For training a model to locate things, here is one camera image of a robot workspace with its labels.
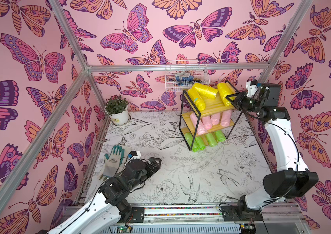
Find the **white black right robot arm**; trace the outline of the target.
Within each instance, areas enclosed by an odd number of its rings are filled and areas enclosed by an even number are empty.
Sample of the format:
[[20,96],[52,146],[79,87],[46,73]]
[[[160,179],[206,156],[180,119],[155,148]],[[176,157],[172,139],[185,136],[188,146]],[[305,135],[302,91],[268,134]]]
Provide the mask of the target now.
[[272,142],[277,171],[263,179],[263,186],[241,196],[236,214],[240,219],[259,215],[262,209],[280,199],[304,196],[318,181],[302,159],[291,128],[291,118],[285,107],[278,106],[281,87],[273,83],[247,82],[246,91],[239,91],[225,82],[228,94],[223,96],[244,115],[263,124]]

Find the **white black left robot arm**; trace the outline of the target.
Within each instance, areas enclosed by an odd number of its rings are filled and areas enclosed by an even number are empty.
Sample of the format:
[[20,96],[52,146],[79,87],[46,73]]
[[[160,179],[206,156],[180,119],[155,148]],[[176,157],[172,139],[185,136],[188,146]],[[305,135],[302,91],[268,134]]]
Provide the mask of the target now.
[[130,160],[123,171],[107,179],[93,198],[80,210],[55,228],[40,234],[99,234],[119,221],[130,220],[132,207],[126,198],[161,168],[162,160]]

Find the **pink roll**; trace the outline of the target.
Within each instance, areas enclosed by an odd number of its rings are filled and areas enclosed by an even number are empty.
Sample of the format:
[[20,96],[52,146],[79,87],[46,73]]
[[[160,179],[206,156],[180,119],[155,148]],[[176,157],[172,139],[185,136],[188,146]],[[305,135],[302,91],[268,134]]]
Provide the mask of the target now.
[[198,117],[196,116],[195,113],[190,114],[190,119],[191,119],[191,121],[195,127],[195,131],[198,135],[202,135],[207,132],[204,124],[202,123],[202,121],[200,119],[198,119]]
[[210,119],[211,119],[212,125],[219,125],[220,119],[221,119],[221,114],[220,113],[213,114],[210,116]]
[[221,126],[228,127],[230,125],[232,112],[232,110],[226,110],[222,112],[222,117],[220,121]]
[[210,116],[202,117],[201,120],[206,130],[210,130],[213,127]]

